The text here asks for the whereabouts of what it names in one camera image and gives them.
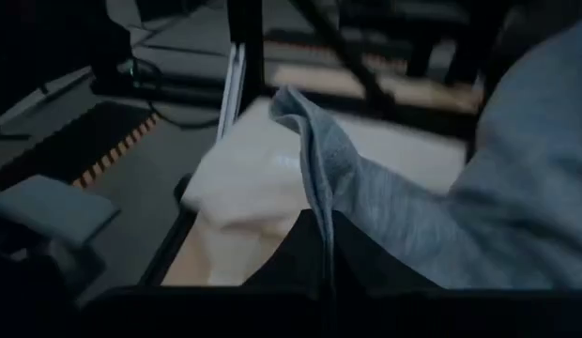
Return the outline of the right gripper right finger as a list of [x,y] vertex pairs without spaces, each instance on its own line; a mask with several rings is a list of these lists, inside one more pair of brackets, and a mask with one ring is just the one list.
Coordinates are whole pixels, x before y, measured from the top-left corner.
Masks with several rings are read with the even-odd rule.
[[389,254],[337,210],[334,225],[335,286],[340,294],[403,294],[439,286]]

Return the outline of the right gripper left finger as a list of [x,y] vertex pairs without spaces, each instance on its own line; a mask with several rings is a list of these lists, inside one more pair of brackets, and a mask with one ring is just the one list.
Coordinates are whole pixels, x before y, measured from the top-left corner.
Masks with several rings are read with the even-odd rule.
[[323,278],[323,243],[311,209],[298,215],[274,254],[243,286],[276,292],[318,292]]

